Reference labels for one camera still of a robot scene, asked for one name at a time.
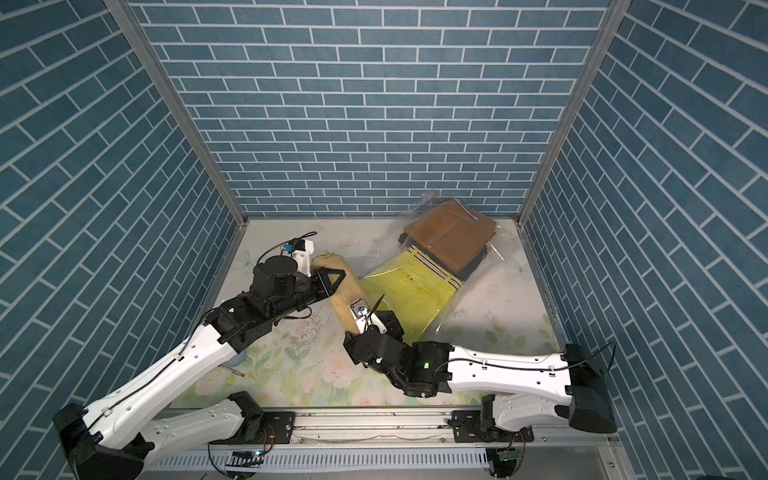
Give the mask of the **neon yellow garment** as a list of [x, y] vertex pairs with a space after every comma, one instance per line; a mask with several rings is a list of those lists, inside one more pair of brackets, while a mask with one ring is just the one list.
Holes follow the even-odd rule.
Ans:
[[360, 284], [371, 299], [384, 296], [380, 307], [398, 318], [406, 342], [418, 341], [462, 287], [461, 280], [416, 246], [362, 276]]

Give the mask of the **clear plastic vacuum bag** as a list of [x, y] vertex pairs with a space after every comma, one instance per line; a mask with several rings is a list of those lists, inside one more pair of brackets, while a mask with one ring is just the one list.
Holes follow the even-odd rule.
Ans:
[[[417, 244], [405, 240], [403, 229], [422, 214], [451, 199], [456, 198], [427, 195], [401, 212], [383, 234], [372, 241], [364, 256], [353, 259], [353, 269], [359, 278], [410, 246], [418, 247], [446, 269]], [[548, 317], [516, 233], [494, 221], [496, 233], [480, 259], [458, 274], [448, 270], [462, 281], [462, 287], [418, 341], [457, 342], [473, 348], [488, 347], [493, 351], [510, 349], [514, 353], [532, 349], [532, 338], [539, 326], [547, 324]]]

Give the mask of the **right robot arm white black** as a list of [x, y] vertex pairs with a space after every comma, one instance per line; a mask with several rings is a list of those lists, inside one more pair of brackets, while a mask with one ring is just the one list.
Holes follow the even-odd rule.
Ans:
[[617, 431], [597, 352], [568, 344], [560, 352], [520, 356], [435, 341], [407, 344], [393, 312], [364, 299], [347, 309], [344, 348], [351, 360], [384, 375], [406, 396], [482, 392], [484, 431], [513, 432], [555, 418], [582, 432]]

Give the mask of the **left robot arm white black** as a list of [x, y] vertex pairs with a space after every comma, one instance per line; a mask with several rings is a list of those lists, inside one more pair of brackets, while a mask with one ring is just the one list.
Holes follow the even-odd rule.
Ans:
[[87, 406], [70, 403], [53, 419], [67, 463], [78, 479], [135, 479], [150, 465], [215, 441], [269, 441], [263, 410], [236, 392], [202, 410], [156, 421], [180, 393], [248, 349], [284, 318], [333, 296], [347, 274], [289, 256], [253, 269], [250, 288], [204, 314], [190, 336], [135, 378]]

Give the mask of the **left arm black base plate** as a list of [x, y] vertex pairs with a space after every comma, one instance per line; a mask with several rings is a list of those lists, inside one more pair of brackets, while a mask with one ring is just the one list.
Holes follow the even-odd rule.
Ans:
[[242, 442], [262, 443], [266, 446], [289, 444], [293, 435], [296, 413], [293, 411], [266, 411], [244, 420]]

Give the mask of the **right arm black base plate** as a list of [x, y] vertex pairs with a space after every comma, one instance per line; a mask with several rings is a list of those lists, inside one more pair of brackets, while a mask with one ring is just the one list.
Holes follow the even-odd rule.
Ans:
[[483, 420], [480, 410], [454, 410], [447, 420], [455, 443], [515, 443], [532, 442], [531, 427], [507, 431], [497, 427], [493, 420]]

